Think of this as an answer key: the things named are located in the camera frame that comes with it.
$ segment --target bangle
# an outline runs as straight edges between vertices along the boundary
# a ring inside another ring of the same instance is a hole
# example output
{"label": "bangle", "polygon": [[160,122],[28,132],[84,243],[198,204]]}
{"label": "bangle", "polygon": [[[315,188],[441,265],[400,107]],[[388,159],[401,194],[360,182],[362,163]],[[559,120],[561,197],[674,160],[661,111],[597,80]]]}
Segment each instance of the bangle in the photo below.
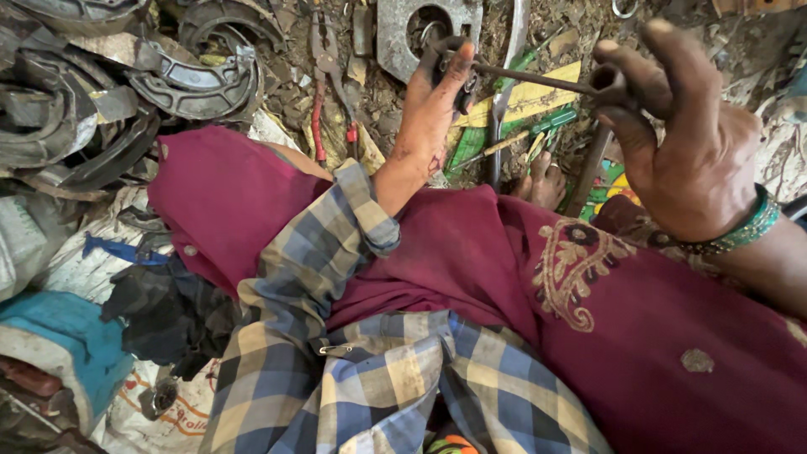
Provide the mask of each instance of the bangle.
{"label": "bangle", "polygon": [[779,219],[779,204],[768,194],[765,187],[755,183],[757,200],[754,202],[751,216],[741,222],[730,232],[706,242],[677,242],[684,252],[695,255],[715,255],[735,250],[759,240]]}

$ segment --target maroon cloth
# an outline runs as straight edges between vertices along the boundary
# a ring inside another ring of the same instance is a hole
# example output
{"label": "maroon cloth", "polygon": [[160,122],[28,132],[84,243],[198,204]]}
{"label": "maroon cloth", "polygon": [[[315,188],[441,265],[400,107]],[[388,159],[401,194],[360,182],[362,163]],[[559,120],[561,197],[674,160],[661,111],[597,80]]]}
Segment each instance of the maroon cloth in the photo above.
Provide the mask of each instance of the maroon cloth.
{"label": "maroon cloth", "polygon": [[[221,128],[160,141],[170,152],[151,202],[178,250],[199,250],[182,256],[189,269],[230,290],[327,187]],[[489,187],[420,191],[399,221],[401,246],[349,281],[329,327],[444,308],[504,324],[538,349],[617,452],[807,446],[807,340],[765,306]]]}

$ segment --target black cloth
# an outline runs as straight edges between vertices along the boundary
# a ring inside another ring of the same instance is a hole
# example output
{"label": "black cloth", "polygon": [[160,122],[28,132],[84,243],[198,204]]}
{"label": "black cloth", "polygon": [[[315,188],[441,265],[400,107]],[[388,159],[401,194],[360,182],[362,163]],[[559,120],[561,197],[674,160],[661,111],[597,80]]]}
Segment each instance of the black cloth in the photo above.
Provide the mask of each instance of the black cloth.
{"label": "black cloth", "polygon": [[236,303],[192,273],[176,254],[165,265],[133,265],[117,275],[101,320],[122,317],[123,349],[192,380],[210,358],[221,358],[240,320]]}

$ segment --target pliers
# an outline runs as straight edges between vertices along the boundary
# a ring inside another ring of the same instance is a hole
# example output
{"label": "pliers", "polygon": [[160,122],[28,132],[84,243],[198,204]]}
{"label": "pliers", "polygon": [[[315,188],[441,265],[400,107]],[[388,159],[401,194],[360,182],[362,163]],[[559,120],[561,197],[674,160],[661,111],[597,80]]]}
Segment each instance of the pliers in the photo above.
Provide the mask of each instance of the pliers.
{"label": "pliers", "polygon": [[322,148],[320,114],[322,113],[322,102],[325,95],[326,74],[331,77],[333,89],[348,113],[347,141],[353,146],[352,158],[356,160],[358,160],[358,127],[353,108],[348,103],[345,88],[342,86],[342,71],[339,68],[339,44],[337,43],[336,33],[333,31],[331,18],[325,13],[322,15],[325,27],[324,36],[320,33],[320,13],[318,11],[314,11],[314,17],[311,21],[311,51],[316,61],[314,67],[316,93],[314,94],[314,112],[311,115],[311,131],[314,136],[314,146],[316,147],[316,160],[322,167],[325,167],[327,155],[325,149]]}

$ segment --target hand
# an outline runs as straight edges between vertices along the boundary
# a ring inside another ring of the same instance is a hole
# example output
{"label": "hand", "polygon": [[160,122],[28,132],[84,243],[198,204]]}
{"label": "hand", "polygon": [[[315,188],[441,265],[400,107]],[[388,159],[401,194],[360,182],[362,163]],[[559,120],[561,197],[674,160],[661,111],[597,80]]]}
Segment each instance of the hand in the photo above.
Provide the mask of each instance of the hand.
{"label": "hand", "polygon": [[458,51],[443,80],[434,86],[432,77],[439,54],[433,48],[426,50],[407,85],[403,119],[390,158],[373,177],[378,203],[390,216],[443,168],[445,137],[459,115],[454,110],[454,98],[468,79],[474,45],[459,37],[447,38],[439,45]]}
{"label": "hand", "polygon": [[[443,40],[437,47],[427,48],[409,80],[401,128],[391,153],[391,159],[414,159],[423,166],[427,178],[443,167],[445,136],[459,115],[454,110],[454,98],[468,79],[475,54],[474,45],[458,36]],[[435,87],[432,80],[440,60],[438,52],[446,48],[458,51]]]}
{"label": "hand", "polygon": [[721,100],[722,77],[689,34],[653,19],[642,40],[663,69],[609,40],[594,58],[620,67],[641,107],[665,120],[663,143],[638,112],[602,107],[597,119],[613,128],[630,186],[663,229],[686,242],[720,237],[756,200],[752,158],[761,123]]}

